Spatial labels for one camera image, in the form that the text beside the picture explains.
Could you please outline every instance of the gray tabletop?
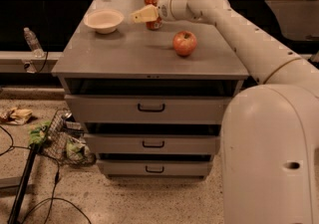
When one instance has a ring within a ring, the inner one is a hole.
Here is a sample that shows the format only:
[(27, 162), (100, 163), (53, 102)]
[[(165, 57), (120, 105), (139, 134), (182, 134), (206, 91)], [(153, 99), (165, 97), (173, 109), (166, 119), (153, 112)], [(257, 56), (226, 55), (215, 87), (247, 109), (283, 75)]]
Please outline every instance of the gray tabletop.
[[(94, 0), (88, 12), (118, 9), (125, 15), (124, 22), (114, 33), (102, 35), (82, 21), (53, 74), (72, 78), (247, 78), (246, 69), (213, 26), (163, 22), (159, 30), (151, 31), (145, 23), (131, 21), (130, 14), (143, 6), (144, 0)], [(198, 42), (187, 58), (178, 56), (172, 48), (173, 36), (182, 30), (193, 32)]]

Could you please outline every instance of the black pole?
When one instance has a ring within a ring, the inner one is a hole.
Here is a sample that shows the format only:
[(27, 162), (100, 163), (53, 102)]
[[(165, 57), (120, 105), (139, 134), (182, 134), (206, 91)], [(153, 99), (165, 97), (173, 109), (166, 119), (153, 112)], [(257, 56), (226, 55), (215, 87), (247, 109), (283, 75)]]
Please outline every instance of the black pole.
[(13, 207), (11, 210), (8, 224), (18, 224), (19, 223), (18, 217), (19, 217), (21, 205), (23, 202), (24, 195), (26, 193), (26, 189), (28, 186), (29, 178), (30, 178), (30, 173), (32, 170), (34, 159), (38, 153), (38, 150), (39, 150), (38, 145), (36, 145), (36, 144), (31, 145), (31, 149), (29, 152), (27, 163), (26, 163), (26, 166), (24, 168), (23, 175), (21, 177), (19, 189), (18, 189), (17, 194), (16, 194), (16, 199), (14, 201), (14, 204), (13, 204)]

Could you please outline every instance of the screw hole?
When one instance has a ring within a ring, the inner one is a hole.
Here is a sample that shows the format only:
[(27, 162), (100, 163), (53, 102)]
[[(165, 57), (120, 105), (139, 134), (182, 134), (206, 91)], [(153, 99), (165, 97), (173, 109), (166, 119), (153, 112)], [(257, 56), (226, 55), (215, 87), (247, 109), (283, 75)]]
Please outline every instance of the screw hole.
[(287, 162), (287, 163), (284, 163), (283, 166), (290, 170), (296, 170), (300, 168), (300, 164), (298, 162)]

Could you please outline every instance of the wire basket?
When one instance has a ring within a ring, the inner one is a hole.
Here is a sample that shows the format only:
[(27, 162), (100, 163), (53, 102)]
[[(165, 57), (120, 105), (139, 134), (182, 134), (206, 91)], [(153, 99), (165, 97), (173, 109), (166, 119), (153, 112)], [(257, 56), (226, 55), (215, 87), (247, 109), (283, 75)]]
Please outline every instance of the wire basket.
[(96, 162), (96, 157), (82, 141), (84, 132), (81, 126), (66, 119), (69, 113), (68, 110), (56, 111), (47, 131), (42, 153), (57, 159), (62, 165), (92, 165)]

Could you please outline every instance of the speckled floor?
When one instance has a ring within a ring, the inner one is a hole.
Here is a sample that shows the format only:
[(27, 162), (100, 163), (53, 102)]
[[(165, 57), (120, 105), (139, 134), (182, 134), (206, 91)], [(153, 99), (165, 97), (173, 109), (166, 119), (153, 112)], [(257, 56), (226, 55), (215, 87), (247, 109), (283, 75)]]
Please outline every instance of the speckled floor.
[[(14, 145), (28, 145), (31, 124), (51, 120), (56, 110), (66, 107), (63, 93), (55, 91), (25, 91), (4, 89), (0, 107), (31, 109), (38, 119), (29, 124), (3, 125), (13, 136)], [(9, 145), (9, 137), (0, 131), (0, 152)], [(16, 148), (0, 156), (0, 179), (20, 176), (28, 150)], [(57, 171), (55, 162), (36, 156), (19, 220), (40, 201), (50, 198)], [(0, 223), (7, 223), (16, 189), (0, 190)], [(106, 178), (96, 165), (90, 167), (63, 166), (55, 196), (70, 200), (94, 224), (190, 224), (223, 223), (220, 156), (214, 160), (210, 175), (196, 178)], [(24, 223), (44, 223), (50, 203), (43, 204)], [(47, 223), (88, 223), (72, 205), (55, 200)]]

